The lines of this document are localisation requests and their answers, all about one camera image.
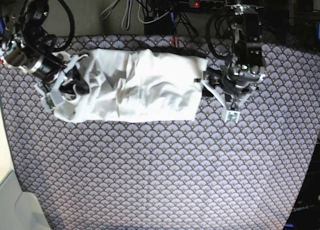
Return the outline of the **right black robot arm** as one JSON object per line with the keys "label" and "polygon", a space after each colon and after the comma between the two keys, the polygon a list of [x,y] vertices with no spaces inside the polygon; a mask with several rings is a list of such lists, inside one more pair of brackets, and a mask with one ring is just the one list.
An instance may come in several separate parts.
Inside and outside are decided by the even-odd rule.
{"label": "right black robot arm", "polygon": [[40,80],[50,91],[64,74],[58,90],[63,94],[87,95],[90,90],[76,63],[67,69],[69,60],[57,56],[65,51],[75,36],[75,19],[64,0],[57,0],[69,21],[69,35],[62,46],[58,37],[42,27],[49,14],[49,0],[24,0],[17,19],[0,21],[0,62],[8,69],[21,69]]}

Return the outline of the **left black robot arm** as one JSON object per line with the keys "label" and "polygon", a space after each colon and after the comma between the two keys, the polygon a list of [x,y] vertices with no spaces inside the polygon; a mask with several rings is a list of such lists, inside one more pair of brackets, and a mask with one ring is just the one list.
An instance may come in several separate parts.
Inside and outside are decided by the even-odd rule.
{"label": "left black robot arm", "polygon": [[[237,117],[240,107],[266,77],[262,56],[262,27],[259,10],[264,0],[223,0],[223,8],[214,12],[205,26],[209,52],[222,61],[219,69],[208,67],[200,82],[221,104],[225,117]],[[218,53],[213,45],[211,28],[225,17],[231,40],[228,53]]]}

